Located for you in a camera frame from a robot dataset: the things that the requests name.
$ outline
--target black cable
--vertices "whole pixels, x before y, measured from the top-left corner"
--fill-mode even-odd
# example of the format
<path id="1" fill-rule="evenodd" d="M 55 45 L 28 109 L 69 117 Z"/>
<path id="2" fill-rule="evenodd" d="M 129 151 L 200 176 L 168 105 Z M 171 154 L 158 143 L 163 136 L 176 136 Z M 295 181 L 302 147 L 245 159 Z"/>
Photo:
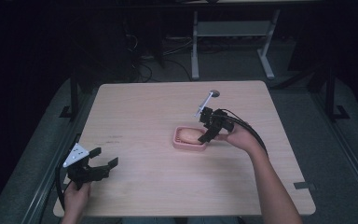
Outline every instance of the black cable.
<path id="1" fill-rule="evenodd" d="M 209 50 L 212 50 L 212 45 L 210 44 L 207 44 L 207 40 L 199 40 L 197 41 L 198 45 L 197 45 L 197 51 L 199 53 L 202 53 L 202 54 L 207 54 L 206 52 L 209 51 Z"/>
<path id="2" fill-rule="evenodd" d="M 64 210 L 64 211 L 65 211 L 65 201 L 64 201 L 64 196 L 63 196 L 62 187 L 61 187 L 61 167 L 62 167 L 63 163 L 65 162 L 66 158 L 68 157 L 69 153 L 70 153 L 70 151 L 68 151 L 62 157 L 62 159 L 57 164 L 56 169 L 55 169 L 55 184 L 56 184 L 57 195 L 58 195 L 58 199 L 60 200 L 62 210 Z"/>
<path id="3" fill-rule="evenodd" d="M 219 49 L 213 50 L 213 46 L 217 46 Z M 209 38 L 209 39 L 200 41 L 199 52 L 200 52 L 200 54 L 215 54 L 215 53 L 227 51 L 227 50 L 229 50 L 229 48 L 230 48 L 230 45 L 227 42 L 225 42 L 221 39 L 216 40 L 216 39 Z"/>
<path id="4" fill-rule="evenodd" d="M 247 130 L 258 142 L 258 144 L 260 144 L 260 146 L 266 151 L 266 154 L 268 155 L 269 153 L 267 152 L 266 149 L 266 145 L 264 144 L 263 140 L 261 139 L 260 135 L 258 135 L 258 133 L 255 131 L 255 129 L 252 128 L 252 126 L 250 126 L 248 123 L 246 123 L 245 121 L 241 120 L 241 119 L 235 119 L 232 118 L 230 116 L 226 116 L 226 115 L 211 115 L 211 117 L 215 117 L 215 118 L 222 118 L 222 119 L 228 119 L 231 121 L 236 122 L 237 124 L 239 124 L 242 128 L 244 128 L 245 130 Z"/>
<path id="5" fill-rule="evenodd" d="M 69 185 L 70 185 L 71 183 L 72 183 L 72 180 L 69 180 L 69 183 L 66 185 L 65 190 L 63 191 L 63 193 L 66 192 L 66 190 L 68 189 L 68 187 L 69 187 Z"/>
<path id="6" fill-rule="evenodd" d="M 154 78 L 150 78 L 150 80 L 155 81 L 155 82 L 161 82 L 160 80 L 154 79 Z"/>
<path id="7" fill-rule="evenodd" d="M 237 118 L 237 119 L 239 119 L 240 121 L 242 121 L 242 122 L 245 122 L 245 123 L 246 123 L 246 121 L 243 121 L 240 117 L 238 117 L 236 114 L 234 114 L 234 113 L 233 113 L 233 112 L 231 112 L 230 110 L 227 110 L 227 109 L 221 109 L 221 110 L 223 110 L 223 111 L 227 111 L 228 113 L 232 114 L 235 118 Z"/>
<path id="8" fill-rule="evenodd" d="M 169 59 L 164 59 L 165 62 L 170 62 L 170 63 L 176 63 L 178 64 L 179 66 L 181 66 L 183 68 L 183 70 L 185 70 L 186 74 L 187 74 L 187 77 L 188 77 L 188 80 L 189 81 L 193 81 L 193 79 L 191 78 L 191 75 L 187 72 L 186 68 L 179 62 L 176 62 L 176 61 L 173 61 L 173 60 L 169 60 Z"/>
<path id="9" fill-rule="evenodd" d="M 189 39 L 189 41 L 185 42 L 184 45 L 176 47 L 174 49 L 167 50 L 167 51 L 163 52 L 163 55 L 165 56 L 165 55 L 169 55 L 169 54 L 174 54 L 174 53 L 180 52 L 182 50 L 191 48 L 193 40 L 192 40 L 192 38 L 188 38 L 188 39 Z"/>
<path id="10" fill-rule="evenodd" d="M 143 67 L 145 67 L 147 70 L 149 70 L 149 76 L 146 77 L 146 81 L 143 81 L 143 80 L 142 80 L 142 81 L 143 81 L 144 83 L 150 81 L 150 80 L 152 79 L 152 76 L 153 76 L 153 71 L 152 71 L 152 69 L 151 69 L 149 66 L 147 66 L 147 65 L 145 65 L 145 64 L 142 64 L 142 63 L 140 63 L 139 65 L 140 65 L 140 66 L 143 66 Z M 138 70 L 138 72 L 139 72 L 139 76 L 140 76 L 140 77 L 144 77 L 139 70 Z"/>
<path id="11" fill-rule="evenodd" d="M 138 76 L 136 77 L 135 80 L 133 80 L 133 82 L 138 83 L 139 79 L 142 79 L 142 73 L 141 71 L 139 71 L 139 68 L 138 69 L 135 68 L 135 65 L 132 64 L 131 66 L 133 69 L 135 69 L 136 73 L 138 74 Z"/>

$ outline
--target black tape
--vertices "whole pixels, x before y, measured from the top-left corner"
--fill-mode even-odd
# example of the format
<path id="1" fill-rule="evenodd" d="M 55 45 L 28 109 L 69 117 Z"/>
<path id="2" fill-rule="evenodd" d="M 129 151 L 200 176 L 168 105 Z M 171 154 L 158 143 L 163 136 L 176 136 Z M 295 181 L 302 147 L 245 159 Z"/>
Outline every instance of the black tape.
<path id="1" fill-rule="evenodd" d="M 312 183 L 307 182 L 297 182 L 294 183 L 296 189 L 309 189 L 309 190 L 316 190 L 315 185 Z"/>

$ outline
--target table top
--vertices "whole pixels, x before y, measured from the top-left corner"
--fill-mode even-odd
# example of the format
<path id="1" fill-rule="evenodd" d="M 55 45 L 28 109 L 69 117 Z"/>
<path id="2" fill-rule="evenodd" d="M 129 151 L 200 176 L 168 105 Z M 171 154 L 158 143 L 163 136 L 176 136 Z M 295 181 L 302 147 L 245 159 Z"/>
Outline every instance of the table top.
<path id="1" fill-rule="evenodd" d="M 86 216 L 190 217 L 261 215 L 248 155 L 226 142 L 205 151 L 176 149 L 175 128 L 202 128 L 194 117 L 210 90 L 220 96 L 207 104 L 225 108 L 259 133 L 270 161 L 300 214 L 315 205 L 264 82 L 176 82 L 102 85 L 79 144 L 102 148 L 92 167 L 118 157 L 110 177 L 92 183 Z M 57 202 L 54 214 L 62 216 Z"/>

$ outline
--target pink container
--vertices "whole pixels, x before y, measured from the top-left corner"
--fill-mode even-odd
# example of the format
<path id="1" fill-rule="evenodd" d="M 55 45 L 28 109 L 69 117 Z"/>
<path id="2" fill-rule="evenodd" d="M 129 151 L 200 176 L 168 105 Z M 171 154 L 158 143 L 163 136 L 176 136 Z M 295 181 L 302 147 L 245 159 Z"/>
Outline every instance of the pink container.
<path id="1" fill-rule="evenodd" d="M 177 127 L 175 130 L 175 133 L 173 135 L 173 147 L 177 149 L 184 149 L 184 150 L 191 150 L 191 151 L 203 151 L 206 148 L 206 143 L 202 145 L 195 145 L 195 144 L 189 144 L 186 142 L 182 142 L 179 139 L 179 133 L 182 129 L 194 129 L 198 130 L 202 133 L 205 133 L 205 130 L 199 129 L 199 128 L 192 128 L 192 127 Z"/>

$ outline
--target wrist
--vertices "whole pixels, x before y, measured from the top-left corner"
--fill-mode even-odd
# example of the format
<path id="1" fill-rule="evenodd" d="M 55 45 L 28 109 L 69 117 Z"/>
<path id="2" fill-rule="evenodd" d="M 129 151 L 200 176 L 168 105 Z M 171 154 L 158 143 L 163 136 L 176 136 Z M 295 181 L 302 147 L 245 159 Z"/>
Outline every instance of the wrist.
<path id="1" fill-rule="evenodd" d="M 266 150 L 264 148 L 262 148 L 260 146 L 260 144 L 258 144 L 258 143 L 247 148 L 245 151 L 248 153 L 248 155 L 251 159 L 255 158 L 255 157 L 259 157 L 259 156 L 262 156 L 262 157 L 268 156 Z"/>
<path id="2" fill-rule="evenodd" d="M 77 224 L 80 223 L 82 214 L 65 212 L 62 218 L 62 224 Z"/>

